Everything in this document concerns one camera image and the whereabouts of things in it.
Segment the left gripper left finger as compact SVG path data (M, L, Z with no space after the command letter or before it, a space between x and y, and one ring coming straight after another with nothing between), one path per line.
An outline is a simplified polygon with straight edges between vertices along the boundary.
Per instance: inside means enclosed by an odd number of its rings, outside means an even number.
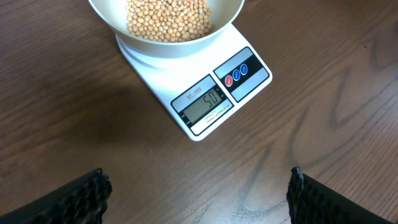
M113 191L97 168L21 208L1 216L10 224L102 224Z

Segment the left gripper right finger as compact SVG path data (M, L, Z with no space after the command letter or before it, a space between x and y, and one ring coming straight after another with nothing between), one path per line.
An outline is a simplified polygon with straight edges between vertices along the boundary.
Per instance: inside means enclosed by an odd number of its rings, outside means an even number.
M291 170L286 194L291 224L392 224L304 174Z

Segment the white digital kitchen scale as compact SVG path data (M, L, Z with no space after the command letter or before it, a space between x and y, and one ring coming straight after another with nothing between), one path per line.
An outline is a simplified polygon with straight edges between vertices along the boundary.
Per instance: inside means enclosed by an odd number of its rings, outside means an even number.
M185 134L201 141L272 81L272 72L230 24L203 50L182 58L141 54L120 38L124 58Z

